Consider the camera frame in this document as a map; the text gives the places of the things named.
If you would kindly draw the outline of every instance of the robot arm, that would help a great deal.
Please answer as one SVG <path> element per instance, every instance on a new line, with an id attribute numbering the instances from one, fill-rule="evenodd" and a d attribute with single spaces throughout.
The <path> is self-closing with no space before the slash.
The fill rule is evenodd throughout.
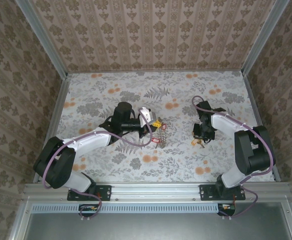
<path id="1" fill-rule="evenodd" d="M 197 106 L 210 111 L 225 112 L 222 108 L 212 110 L 208 101 L 202 101 Z M 215 139 L 215 131 L 220 130 L 235 140 L 236 165 L 218 177 L 217 184 L 220 184 L 221 188 L 230 189 L 236 187 L 251 174 L 266 170 L 270 166 L 268 152 L 252 132 L 225 116 L 201 110 L 197 110 L 197 112 L 202 123 L 196 123 L 194 126 L 195 139 L 201 139 L 208 143 Z M 267 129 L 261 125 L 253 127 L 253 130 L 263 138 L 273 153 Z"/>
<path id="2" fill-rule="evenodd" d="M 66 146 L 52 162 L 45 181 L 54 189 L 67 187 L 82 193 L 85 192 L 95 183 L 84 173 L 72 171 L 74 161 L 96 148 L 106 147 L 118 140 L 118 138 L 108 133 L 122 137 L 123 132 L 139 132 L 139 137 L 144 137 L 148 133 L 146 122 L 140 115 L 138 118 L 130 118 L 132 112 L 131 104 L 120 102 L 115 108 L 113 116 L 111 116 L 111 121 L 105 121 L 92 131 L 93 133 L 103 133 L 85 133 L 69 139 L 59 139 L 56 136 L 50 138 L 40 153 L 33 169 L 42 177 L 54 153 L 65 143 L 74 141 Z M 156 121 L 156 115 L 150 109 L 143 107 L 141 113 L 149 124 Z M 156 127 L 151 126 L 153 132 L 156 129 Z"/>

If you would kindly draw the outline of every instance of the ventilation grille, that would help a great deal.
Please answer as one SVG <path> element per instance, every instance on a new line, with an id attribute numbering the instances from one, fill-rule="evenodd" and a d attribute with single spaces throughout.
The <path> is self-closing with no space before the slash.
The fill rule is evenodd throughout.
<path id="1" fill-rule="evenodd" d="M 78 203 L 54 204 L 41 203 L 34 204 L 32 214 L 47 214 L 47 213 L 79 213 Z M 141 213 L 217 213 L 217 203 L 191 203 L 191 204 L 121 204 L 121 203 L 104 203 L 100 213 L 114 214 L 141 214 Z"/>

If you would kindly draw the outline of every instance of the floral wallpaper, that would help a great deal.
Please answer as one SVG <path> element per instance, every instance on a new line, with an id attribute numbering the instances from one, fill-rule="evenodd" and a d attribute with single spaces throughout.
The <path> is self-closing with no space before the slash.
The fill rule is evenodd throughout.
<path id="1" fill-rule="evenodd" d="M 0 0 L 0 239 L 32 181 L 60 83 L 17 4 Z"/>
<path id="2" fill-rule="evenodd" d="M 78 156 L 73 170 L 98 182 L 213 182 L 234 164 L 234 140 L 216 132 L 209 144 L 191 145 L 199 116 L 191 104 L 202 95 L 213 108 L 252 126 L 256 119 L 240 71 L 76 73 L 72 75 L 57 136 L 67 139 L 98 127 L 121 101 L 150 108 L 167 125 L 166 146 L 139 148 L 117 141 Z M 126 139 L 146 143 L 129 133 Z M 271 174 L 254 181 L 273 181 Z"/>
<path id="3" fill-rule="evenodd" d="M 71 73 L 240 69 L 275 0 L 31 0 Z"/>
<path id="4" fill-rule="evenodd" d="M 292 0 L 248 77 L 272 138 L 279 173 L 292 189 Z"/>

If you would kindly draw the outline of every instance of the brown patterned wallpaper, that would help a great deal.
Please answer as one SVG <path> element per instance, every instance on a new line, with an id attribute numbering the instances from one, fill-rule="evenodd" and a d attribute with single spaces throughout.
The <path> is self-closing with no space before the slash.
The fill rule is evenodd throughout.
<path id="1" fill-rule="evenodd" d="M 60 84 L 19 7 L 0 0 L 0 239 L 32 181 Z"/>
<path id="2" fill-rule="evenodd" d="M 292 0 L 248 77 L 280 175 L 292 187 Z"/>
<path id="3" fill-rule="evenodd" d="M 69 72 L 240 69 L 275 0 L 32 0 Z"/>

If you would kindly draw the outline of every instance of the floral floor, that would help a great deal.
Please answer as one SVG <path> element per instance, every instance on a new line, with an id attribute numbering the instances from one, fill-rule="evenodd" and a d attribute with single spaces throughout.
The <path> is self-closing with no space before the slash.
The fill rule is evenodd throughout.
<path id="1" fill-rule="evenodd" d="M 239 71 L 78 73 L 72 75 L 57 136 L 66 139 L 95 129 L 119 102 L 131 103 L 136 112 L 145 106 L 167 124 L 165 148 L 153 142 L 138 148 L 117 141 L 81 156 L 73 169 L 97 182 L 213 182 L 235 164 L 234 140 L 217 131 L 204 148 L 191 145 L 193 125 L 199 123 L 191 105 L 194 95 L 256 126 Z M 149 139 L 139 140 L 137 132 L 125 138 L 134 143 Z M 252 180 L 274 178 L 268 174 Z"/>

